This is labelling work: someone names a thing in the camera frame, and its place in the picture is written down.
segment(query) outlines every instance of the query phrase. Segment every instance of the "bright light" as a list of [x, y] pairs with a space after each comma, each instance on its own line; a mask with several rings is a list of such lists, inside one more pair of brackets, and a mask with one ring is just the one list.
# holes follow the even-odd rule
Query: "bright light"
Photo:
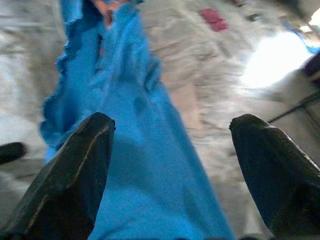
[[265, 38], [249, 60], [242, 82], [249, 88], [263, 88], [282, 80], [311, 56], [293, 32]]
[[300, 27], [300, 30], [301, 30], [302, 32], [304, 32], [304, 33], [310, 33], [310, 32], [312, 32], [312, 29], [311, 29], [309, 26], [307, 26], [307, 25], [301, 26], [301, 27]]
[[319, 26], [320, 25], [320, 8], [314, 12], [311, 17], [311, 21], [309, 22], [310, 25]]

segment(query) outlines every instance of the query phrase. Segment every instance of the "floor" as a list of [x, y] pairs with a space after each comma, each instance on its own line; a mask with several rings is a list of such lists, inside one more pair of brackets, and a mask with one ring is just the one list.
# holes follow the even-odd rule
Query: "floor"
[[[20, 141], [28, 154], [0, 166], [0, 226], [40, 171], [41, 105], [57, 84], [54, 61], [65, 42], [56, 1], [0, 2], [0, 144]], [[150, 47], [163, 62], [162, 81], [237, 238], [270, 236], [244, 182], [228, 129], [252, 113], [272, 119], [317, 91], [300, 66], [311, 56], [278, 17], [274, 0], [147, 0], [139, 6]], [[213, 32], [199, 10], [218, 10], [228, 30]], [[260, 14], [250, 22], [247, 16]], [[320, 113], [318, 105], [313, 106]], [[302, 112], [274, 123], [320, 164], [319, 137]]]

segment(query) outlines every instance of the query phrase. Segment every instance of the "blue fabric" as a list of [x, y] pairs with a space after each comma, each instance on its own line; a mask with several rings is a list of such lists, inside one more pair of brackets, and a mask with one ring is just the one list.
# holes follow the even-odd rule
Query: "blue fabric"
[[116, 122], [106, 189], [89, 239], [233, 240], [159, 81], [161, 64], [149, 50], [135, 4], [120, 7], [108, 30], [90, 1], [61, 5], [68, 43], [57, 62], [58, 88], [44, 103], [46, 162], [92, 113]]

